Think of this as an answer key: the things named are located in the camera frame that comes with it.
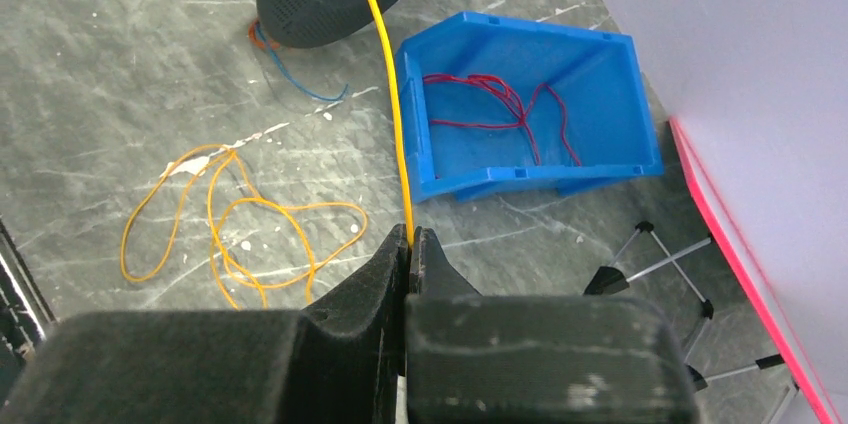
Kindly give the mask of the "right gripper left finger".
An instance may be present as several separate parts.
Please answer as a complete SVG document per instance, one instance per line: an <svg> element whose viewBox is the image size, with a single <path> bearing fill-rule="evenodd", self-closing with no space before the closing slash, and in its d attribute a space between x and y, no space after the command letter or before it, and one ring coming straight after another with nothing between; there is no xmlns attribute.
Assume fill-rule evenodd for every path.
<svg viewBox="0 0 848 424"><path fill-rule="evenodd" d="M392 423L408 245L303 309L77 315L17 379L5 423Z"/></svg>

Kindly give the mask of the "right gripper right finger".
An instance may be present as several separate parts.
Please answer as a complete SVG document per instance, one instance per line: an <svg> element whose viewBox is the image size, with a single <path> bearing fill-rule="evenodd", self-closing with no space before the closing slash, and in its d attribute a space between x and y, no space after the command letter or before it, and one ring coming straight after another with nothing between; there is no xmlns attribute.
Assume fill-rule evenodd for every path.
<svg viewBox="0 0 848 424"><path fill-rule="evenodd" d="M405 303L412 423L696 423L680 345L651 303L483 295L415 232Z"/></svg>

